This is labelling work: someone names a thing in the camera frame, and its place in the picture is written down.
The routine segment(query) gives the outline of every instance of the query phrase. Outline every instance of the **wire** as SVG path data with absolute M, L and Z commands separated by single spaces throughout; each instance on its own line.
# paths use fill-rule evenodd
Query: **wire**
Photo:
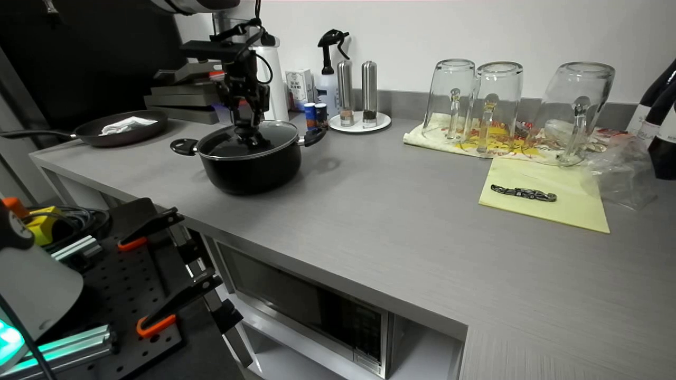
M 4 310 L 4 315 L 9 316 L 10 326 L 15 329 L 18 329 L 18 334 L 26 339 L 27 350 L 34 355 L 34 358 L 37 362 L 43 373 L 47 380 L 56 380 L 55 372 L 49 368 L 49 364 L 44 362 L 43 353 L 37 350 L 34 338 L 27 334 L 26 326 L 22 324 L 22 318 L 17 316 L 15 309 L 9 306 L 9 301 L 3 297 L 0 294 L 0 309 Z
M 256 53 L 256 58 L 258 58 L 262 64 L 267 64 L 267 65 L 268 65 L 268 72 L 271 72 L 271 79 L 268 79 L 267 83 L 260 83 L 260 80 L 258 80 L 258 83 L 260 83 L 260 85 L 271 85 L 272 79 L 274 79 L 272 65 L 271 65 L 268 60 L 265 60 L 262 55 Z
M 256 0 L 253 16 L 260 20 L 260 4 L 262 0 Z

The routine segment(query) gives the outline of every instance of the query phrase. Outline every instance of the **lab bench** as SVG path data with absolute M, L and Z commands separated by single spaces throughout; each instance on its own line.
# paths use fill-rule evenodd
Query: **lab bench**
M 179 206 L 207 242 L 462 341 L 447 356 L 461 362 L 461 380 L 674 376 L 676 184 L 659 181 L 659 201 L 638 213 L 606 204 L 611 235 L 588 233 L 478 204 L 491 163 L 404 146 L 415 125 L 329 132 L 301 150 L 298 177 L 256 196 L 220 193 L 199 159 L 169 150 L 211 125 L 173 122 L 138 146 L 63 143 L 32 159 L 63 203 L 149 196 Z

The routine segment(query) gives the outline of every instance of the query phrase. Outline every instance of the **spray bottle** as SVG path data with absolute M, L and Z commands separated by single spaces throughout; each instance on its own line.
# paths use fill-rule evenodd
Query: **spray bottle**
M 329 30 L 321 35 L 318 44 L 323 50 L 323 65 L 321 65 L 321 75 L 318 75 L 318 87 L 317 87 L 317 94 L 318 94 L 318 104 L 328 105 L 328 117 L 338 115 L 338 79 L 331 65 L 331 55 L 329 55 L 329 46 L 338 44 L 338 50 L 345 60 L 351 60 L 345 50 L 345 37 L 348 35 L 348 31 L 340 31 L 340 30 Z

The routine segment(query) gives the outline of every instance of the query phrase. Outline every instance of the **yellow paper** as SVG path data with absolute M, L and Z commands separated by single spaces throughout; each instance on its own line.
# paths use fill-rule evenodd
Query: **yellow paper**
M 540 203 L 498 195 L 491 189 L 493 184 L 554 193 L 557 201 Z M 480 204 L 606 235 L 611 233 L 597 184 L 588 167 L 552 167 L 496 156 L 491 165 Z

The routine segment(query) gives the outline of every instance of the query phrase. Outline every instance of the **drinking glass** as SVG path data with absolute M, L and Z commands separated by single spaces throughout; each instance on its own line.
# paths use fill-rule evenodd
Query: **drinking glass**
M 582 161 L 582 146 L 608 99 L 612 79 L 614 67 L 596 62 L 570 62 L 556 70 L 537 112 L 537 126 L 550 147 L 561 150 L 556 156 L 559 165 Z
M 512 150 L 517 105 L 522 102 L 523 67 L 516 62 L 491 62 L 480 67 L 474 117 L 478 125 L 478 153 L 493 156 Z
M 476 93 L 476 64 L 468 60 L 444 60 L 435 65 L 422 136 L 441 128 L 449 142 L 461 142 Z

